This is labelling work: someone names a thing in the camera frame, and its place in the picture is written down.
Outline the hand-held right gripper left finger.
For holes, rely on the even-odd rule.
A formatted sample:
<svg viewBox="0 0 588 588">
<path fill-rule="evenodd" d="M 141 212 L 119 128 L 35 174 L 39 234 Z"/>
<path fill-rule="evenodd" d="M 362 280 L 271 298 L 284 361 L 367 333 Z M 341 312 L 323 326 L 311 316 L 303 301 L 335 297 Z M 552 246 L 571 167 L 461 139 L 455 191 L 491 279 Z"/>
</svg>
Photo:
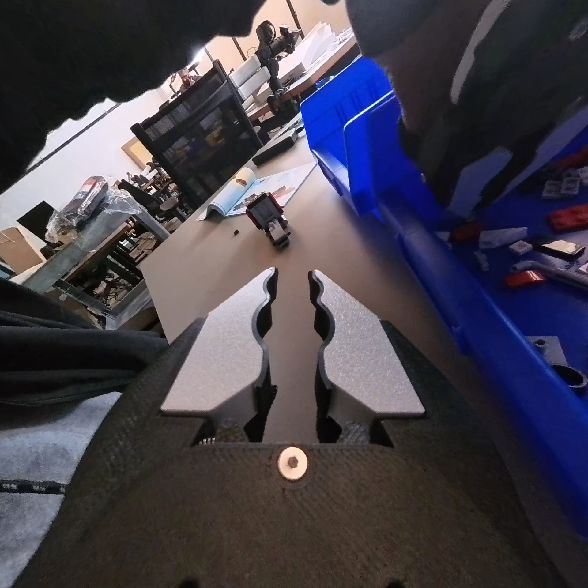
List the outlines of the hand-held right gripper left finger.
<svg viewBox="0 0 588 588">
<path fill-rule="evenodd" d="M 263 270 L 207 315 L 160 407 L 163 415 L 246 425 L 262 412 L 278 275 L 276 267 Z"/>
</svg>

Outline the cardboard panel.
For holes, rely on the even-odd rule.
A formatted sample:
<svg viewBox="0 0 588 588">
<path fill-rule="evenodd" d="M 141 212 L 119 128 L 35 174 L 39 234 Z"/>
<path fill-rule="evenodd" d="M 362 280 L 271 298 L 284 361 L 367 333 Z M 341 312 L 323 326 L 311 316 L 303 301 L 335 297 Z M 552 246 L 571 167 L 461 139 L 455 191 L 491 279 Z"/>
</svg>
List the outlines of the cardboard panel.
<svg viewBox="0 0 588 588">
<path fill-rule="evenodd" d="M 136 163 L 136 165 L 145 166 L 152 158 L 150 151 L 146 149 L 144 144 L 137 137 L 128 140 L 121 146 L 121 149 Z"/>
</svg>

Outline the black office chair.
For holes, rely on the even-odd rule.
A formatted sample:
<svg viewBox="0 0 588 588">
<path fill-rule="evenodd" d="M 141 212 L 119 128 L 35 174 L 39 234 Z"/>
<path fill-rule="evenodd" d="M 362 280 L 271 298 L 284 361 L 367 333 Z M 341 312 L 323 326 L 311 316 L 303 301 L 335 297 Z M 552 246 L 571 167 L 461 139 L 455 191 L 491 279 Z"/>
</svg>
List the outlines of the black office chair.
<svg viewBox="0 0 588 588">
<path fill-rule="evenodd" d="M 119 189 L 127 191 L 157 221 L 163 222 L 172 218 L 180 222 L 187 220 L 187 215 L 181 209 L 177 196 L 163 195 L 162 190 L 150 194 L 126 180 L 118 180 L 115 184 Z"/>
</svg>

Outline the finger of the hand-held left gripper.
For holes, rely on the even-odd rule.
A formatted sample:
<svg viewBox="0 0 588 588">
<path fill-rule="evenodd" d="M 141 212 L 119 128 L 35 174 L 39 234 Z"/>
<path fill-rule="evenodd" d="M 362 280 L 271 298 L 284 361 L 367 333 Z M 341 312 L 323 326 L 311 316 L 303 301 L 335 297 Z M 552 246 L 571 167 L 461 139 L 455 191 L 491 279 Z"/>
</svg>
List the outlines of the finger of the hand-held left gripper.
<svg viewBox="0 0 588 588">
<path fill-rule="evenodd" d="M 587 107 L 583 107 L 566 121 L 558 124 L 541 140 L 533 161 L 527 169 L 530 177 L 549 163 L 560 151 L 587 128 Z"/>
<path fill-rule="evenodd" d="M 464 167 L 455 186 L 448 211 L 457 217 L 469 217 L 481 201 L 486 185 L 511 161 L 513 154 L 497 147 L 483 158 Z"/>
</svg>

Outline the red and black brick model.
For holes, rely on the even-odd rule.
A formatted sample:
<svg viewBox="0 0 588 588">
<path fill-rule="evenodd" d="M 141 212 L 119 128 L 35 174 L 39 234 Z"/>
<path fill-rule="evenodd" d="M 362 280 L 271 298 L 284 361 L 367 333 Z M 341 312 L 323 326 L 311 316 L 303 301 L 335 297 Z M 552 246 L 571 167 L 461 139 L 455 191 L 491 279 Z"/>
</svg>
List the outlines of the red and black brick model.
<svg viewBox="0 0 588 588">
<path fill-rule="evenodd" d="M 247 217 L 277 249 L 290 244 L 288 220 L 275 197 L 268 192 L 256 196 L 246 207 Z"/>
</svg>

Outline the pile of toy bricks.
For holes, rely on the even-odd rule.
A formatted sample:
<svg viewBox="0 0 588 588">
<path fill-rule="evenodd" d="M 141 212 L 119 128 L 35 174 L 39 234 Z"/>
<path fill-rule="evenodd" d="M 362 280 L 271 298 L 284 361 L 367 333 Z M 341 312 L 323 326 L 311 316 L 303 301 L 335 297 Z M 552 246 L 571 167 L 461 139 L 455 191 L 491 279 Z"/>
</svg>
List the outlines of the pile of toy bricks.
<svg viewBox="0 0 588 588">
<path fill-rule="evenodd" d="M 437 232 L 490 300 L 587 397 L 587 148 Z"/>
</svg>

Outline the flat white box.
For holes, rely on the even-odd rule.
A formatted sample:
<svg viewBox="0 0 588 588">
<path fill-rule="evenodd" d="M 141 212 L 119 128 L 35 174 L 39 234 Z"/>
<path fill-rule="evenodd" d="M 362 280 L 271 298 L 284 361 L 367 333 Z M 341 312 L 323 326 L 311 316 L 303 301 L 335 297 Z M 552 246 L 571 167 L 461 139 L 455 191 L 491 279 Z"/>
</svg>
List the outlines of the flat white box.
<svg viewBox="0 0 588 588">
<path fill-rule="evenodd" d="M 300 41 L 292 54 L 283 57 L 279 63 L 278 77 L 285 84 L 289 78 L 297 79 L 310 71 L 313 65 L 319 63 L 323 57 L 347 40 L 354 38 L 351 28 L 342 33 L 335 33 L 330 24 L 319 22 L 310 33 Z"/>
</svg>

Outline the blue plastic bin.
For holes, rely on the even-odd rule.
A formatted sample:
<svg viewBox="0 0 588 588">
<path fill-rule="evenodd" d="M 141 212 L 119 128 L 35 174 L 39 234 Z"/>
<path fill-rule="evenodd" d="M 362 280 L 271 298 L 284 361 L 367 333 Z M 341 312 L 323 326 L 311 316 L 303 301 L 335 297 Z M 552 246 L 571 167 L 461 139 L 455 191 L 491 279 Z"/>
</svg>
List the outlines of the blue plastic bin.
<svg viewBox="0 0 588 588">
<path fill-rule="evenodd" d="M 368 114 L 392 96 L 384 71 L 360 57 L 305 99 L 300 111 L 308 147 L 337 194 L 358 217 L 375 208 Z"/>
<path fill-rule="evenodd" d="M 472 244 L 452 248 L 449 226 L 413 164 L 401 153 L 392 92 L 359 86 L 333 105 L 338 139 L 321 146 L 342 167 L 334 181 L 360 217 L 373 214 L 399 250 L 460 352 L 470 357 L 515 423 L 575 532 L 587 541 L 587 283 L 546 280 L 510 288 L 513 255 L 490 254 L 474 271 Z"/>
</svg>

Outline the stacked white boxes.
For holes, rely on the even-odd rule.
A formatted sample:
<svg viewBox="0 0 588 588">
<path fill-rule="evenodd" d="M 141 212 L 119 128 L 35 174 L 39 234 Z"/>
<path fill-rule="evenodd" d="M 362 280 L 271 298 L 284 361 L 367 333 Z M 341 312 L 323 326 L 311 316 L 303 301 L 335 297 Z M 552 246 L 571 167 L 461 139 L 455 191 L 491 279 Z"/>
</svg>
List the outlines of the stacked white boxes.
<svg viewBox="0 0 588 588">
<path fill-rule="evenodd" d="M 270 80 L 270 72 L 257 54 L 252 55 L 237 70 L 229 74 L 229 79 L 237 89 L 241 99 L 248 99 Z"/>
</svg>

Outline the person's left forearm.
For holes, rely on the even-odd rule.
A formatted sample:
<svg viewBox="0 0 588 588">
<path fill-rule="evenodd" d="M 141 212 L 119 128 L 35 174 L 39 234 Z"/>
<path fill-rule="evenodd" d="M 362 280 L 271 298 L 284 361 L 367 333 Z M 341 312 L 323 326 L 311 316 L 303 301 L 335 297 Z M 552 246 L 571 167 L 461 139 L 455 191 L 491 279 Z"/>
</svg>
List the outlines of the person's left forearm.
<svg viewBox="0 0 588 588">
<path fill-rule="evenodd" d="M 158 88 L 266 1 L 1 1 L 1 192 L 47 136 L 105 99 Z"/>
</svg>

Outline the black power bank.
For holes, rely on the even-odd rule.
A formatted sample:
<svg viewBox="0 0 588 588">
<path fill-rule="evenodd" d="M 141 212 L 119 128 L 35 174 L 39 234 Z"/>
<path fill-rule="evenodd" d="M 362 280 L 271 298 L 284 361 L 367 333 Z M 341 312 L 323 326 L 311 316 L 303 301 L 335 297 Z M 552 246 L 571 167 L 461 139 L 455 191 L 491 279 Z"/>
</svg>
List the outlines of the black power bank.
<svg viewBox="0 0 588 588">
<path fill-rule="evenodd" d="M 269 162 L 270 160 L 289 151 L 298 141 L 298 129 L 292 128 L 288 132 L 272 139 L 264 148 L 259 150 L 253 157 L 252 163 L 256 167 Z"/>
</svg>

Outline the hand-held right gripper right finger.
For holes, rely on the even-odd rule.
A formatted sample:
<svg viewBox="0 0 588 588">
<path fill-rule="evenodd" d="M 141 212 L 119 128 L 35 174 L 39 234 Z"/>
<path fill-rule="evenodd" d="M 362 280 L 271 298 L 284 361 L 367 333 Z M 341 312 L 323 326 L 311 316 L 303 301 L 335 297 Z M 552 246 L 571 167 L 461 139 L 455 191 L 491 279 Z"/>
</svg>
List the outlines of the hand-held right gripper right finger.
<svg viewBox="0 0 588 588">
<path fill-rule="evenodd" d="M 319 270 L 308 275 L 321 338 L 317 401 L 335 422 L 413 419 L 425 414 L 382 321 Z"/>
</svg>

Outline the plastic-wrapped black package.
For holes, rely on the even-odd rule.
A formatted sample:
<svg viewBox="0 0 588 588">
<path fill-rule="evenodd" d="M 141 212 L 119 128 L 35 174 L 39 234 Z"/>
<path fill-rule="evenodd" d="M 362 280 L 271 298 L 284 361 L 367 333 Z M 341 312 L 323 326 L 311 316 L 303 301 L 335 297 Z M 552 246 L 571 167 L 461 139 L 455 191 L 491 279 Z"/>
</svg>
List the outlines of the plastic-wrapped black package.
<svg viewBox="0 0 588 588">
<path fill-rule="evenodd" d="M 50 217 L 45 240 L 58 243 L 61 238 L 78 233 L 101 212 L 137 215 L 142 208 L 131 194 L 114 186 L 103 176 L 91 176 L 73 198 Z"/>
</svg>

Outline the person's left hand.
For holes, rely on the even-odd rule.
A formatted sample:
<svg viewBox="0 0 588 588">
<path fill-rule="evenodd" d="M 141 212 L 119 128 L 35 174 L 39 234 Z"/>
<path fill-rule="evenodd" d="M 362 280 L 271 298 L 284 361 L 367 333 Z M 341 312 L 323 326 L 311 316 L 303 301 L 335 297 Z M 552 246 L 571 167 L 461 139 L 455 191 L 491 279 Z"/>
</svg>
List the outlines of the person's left hand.
<svg viewBox="0 0 588 588">
<path fill-rule="evenodd" d="M 378 55 L 401 106 L 409 132 L 424 135 L 449 99 L 454 73 L 467 44 L 464 33 L 448 27 L 422 27 L 404 42 Z"/>
</svg>

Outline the wooden table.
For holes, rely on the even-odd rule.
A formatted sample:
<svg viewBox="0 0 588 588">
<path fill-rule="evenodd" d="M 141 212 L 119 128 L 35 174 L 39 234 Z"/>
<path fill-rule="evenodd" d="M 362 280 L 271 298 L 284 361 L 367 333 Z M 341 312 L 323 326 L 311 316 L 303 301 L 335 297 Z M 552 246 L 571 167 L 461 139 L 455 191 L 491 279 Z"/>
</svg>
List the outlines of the wooden table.
<svg viewBox="0 0 588 588">
<path fill-rule="evenodd" d="M 297 81 L 286 87 L 284 98 L 294 103 L 295 110 L 291 116 L 273 114 L 267 104 L 254 107 L 247 113 L 253 126 L 260 126 L 264 132 L 273 131 L 289 122 L 299 112 L 303 100 L 311 96 L 318 89 L 318 82 L 337 75 L 350 65 L 360 55 L 359 46 L 354 36 L 339 44 L 337 48 L 328 51 L 319 61 L 312 65 Z"/>
</svg>

